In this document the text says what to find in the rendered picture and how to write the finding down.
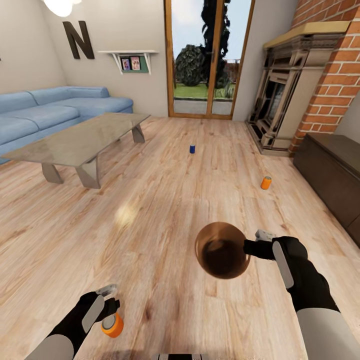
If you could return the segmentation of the trash can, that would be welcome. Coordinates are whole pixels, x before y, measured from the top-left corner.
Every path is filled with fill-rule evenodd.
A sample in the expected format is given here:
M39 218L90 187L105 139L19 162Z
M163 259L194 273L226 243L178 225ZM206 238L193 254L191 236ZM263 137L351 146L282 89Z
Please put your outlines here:
M251 255L244 253L245 234L235 225L214 221L197 234L194 253L201 268L219 280L233 280L248 269Z

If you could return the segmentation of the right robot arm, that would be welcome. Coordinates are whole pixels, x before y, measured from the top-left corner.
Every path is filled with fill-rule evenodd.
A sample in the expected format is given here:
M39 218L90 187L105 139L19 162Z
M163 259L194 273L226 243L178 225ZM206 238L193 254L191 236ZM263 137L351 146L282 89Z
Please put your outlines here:
M276 261L291 294L308 360L360 360L360 344L330 294L327 279L308 260L298 238L258 229L244 253Z

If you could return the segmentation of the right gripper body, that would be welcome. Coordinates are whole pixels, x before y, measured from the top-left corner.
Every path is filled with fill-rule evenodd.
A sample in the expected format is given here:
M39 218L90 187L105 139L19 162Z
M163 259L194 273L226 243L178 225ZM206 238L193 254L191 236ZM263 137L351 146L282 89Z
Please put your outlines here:
M244 253L247 255L256 256L261 259L269 260L269 258L266 257L264 250L263 250L264 243L265 243L264 240L255 240L254 241L251 239L245 239L244 246L243 246Z

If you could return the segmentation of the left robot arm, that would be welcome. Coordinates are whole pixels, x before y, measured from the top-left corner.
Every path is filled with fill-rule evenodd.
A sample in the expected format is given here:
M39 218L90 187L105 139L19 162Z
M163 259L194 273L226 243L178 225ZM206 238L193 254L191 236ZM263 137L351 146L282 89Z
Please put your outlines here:
M93 325L120 308L119 299L103 298L118 289L118 284L111 283L82 295L69 314L24 360L74 360Z

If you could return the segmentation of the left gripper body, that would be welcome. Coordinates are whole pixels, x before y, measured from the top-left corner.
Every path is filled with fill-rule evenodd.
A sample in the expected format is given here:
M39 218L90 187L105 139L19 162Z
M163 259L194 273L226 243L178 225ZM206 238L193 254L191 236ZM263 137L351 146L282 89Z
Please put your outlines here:
M99 319L96 321L96 323L101 322L102 320L104 320L105 318L115 314L117 312L117 307L116 307L116 300L114 297L106 300L104 302L104 311L101 314L101 316L99 317Z

